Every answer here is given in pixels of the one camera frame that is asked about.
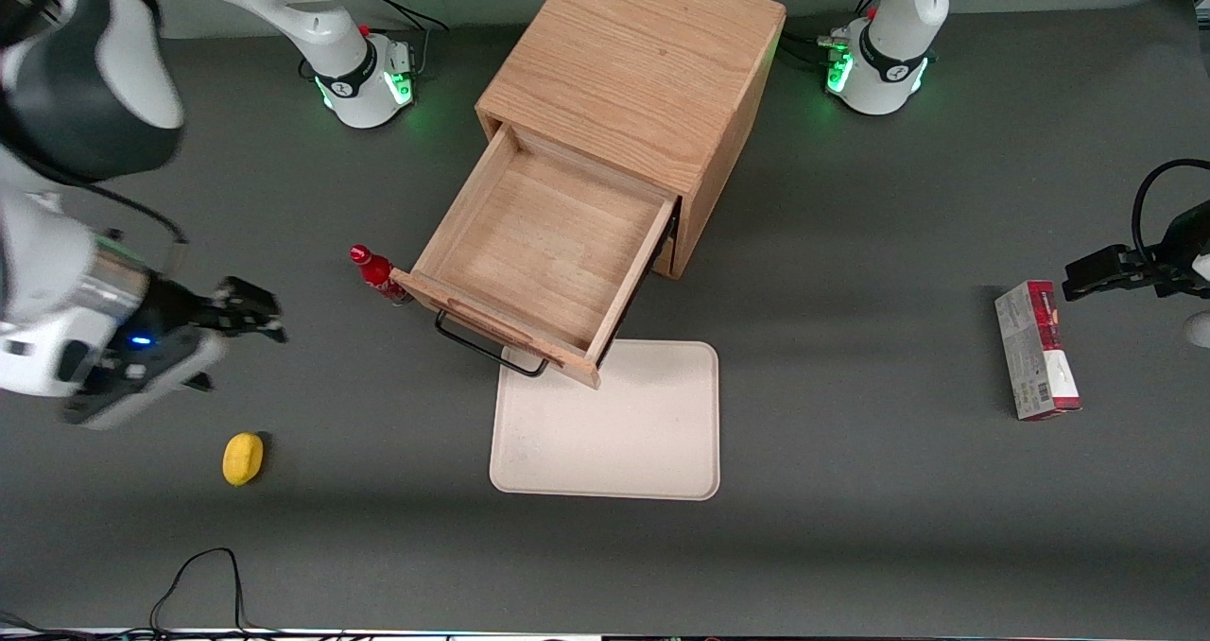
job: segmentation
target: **cardboard box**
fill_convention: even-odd
[[[1033,279],[996,300],[1016,418],[1021,421],[1048,420],[1081,409],[1079,392],[1059,341],[1054,291],[1054,283]]]

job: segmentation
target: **black metal handle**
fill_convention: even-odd
[[[520,366],[514,362],[506,360],[506,358],[496,356],[496,353],[488,351],[488,348],[483,348],[480,347],[480,345],[471,343],[469,340],[462,339],[462,336],[454,334],[454,331],[450,331],[448,330],[448,328],[442,327],[442,323],[444,322],[445,322],[445,310],[440,310],[437,313],[437,322],[433,323],[433,327],[437,327],[438,334],[445,336],[445,339],[453,340],[453,342],[455,343],[466,345],[467,348],[471,348],[471,351],[474,351],[476,353],[480,353],[480,356],[483,357],[489,357],[492,358],[492,360],[500,362],[501,365],[508,366],[508,369],[514,370],[514,373],[519,375],[528,375],[528,377],[537,379],[540,377],[540,375],[542,375],[542,373],[544,373],[546,365],[549,364],[549,360],[542,360],[542,364],[538,365],[537,369],[526,370],[525,366]]]

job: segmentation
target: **wooden cabinet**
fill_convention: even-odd
[[[547,0],[476,105],[488,150],[396,282],[598,387],[649,267],[684,273],[784,18],[771,0]]]

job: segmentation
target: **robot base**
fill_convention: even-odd
[[[323,103],[351,128],[375,128],[387,123],[413,100],[411,51],[381,34],[367,37],[378,51],[378,70],[355,98],[339,98],[316,80]]]
[[[921,76],[928,68],[928,59],[924,59],[916,71],[904,76],[904,80],[894,82],[882,80],[878,69],[865,59],[860,47],[852,46],[869,23],[869,19],[862,17],[832,30],[835,42],[847,42],[849,46],[845,47],[841,58],[828,69],[826,89],[864,115],[891,115],[892,111],[904,106],[908,98],[920,89]]]

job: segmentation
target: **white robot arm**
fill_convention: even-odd
[[[381,34],[363,34],[341,6],[299,11],[294,4],[333,0],[225,0],[273,24],[316,73],[324,103],[342,123],[374,128],[413,99],[411,51]]]
[[[23,37],[38,2],[0,34],[0,389],[69,397],[67,421],[108,428],[165,392],[207,389],[225,336],[284,334],[264,289],[227,278],[195,296],[60,212],[73,185],[175,227],[96,181],[168,162],[184,115],[155,0],[62,0],[59,24]]]
[[[871,21],[859,16],[832,30],[842,56],[828,89],[864,115],[889,115],[920,88],[926,52],[950,13],[950,0],[882,0]]]

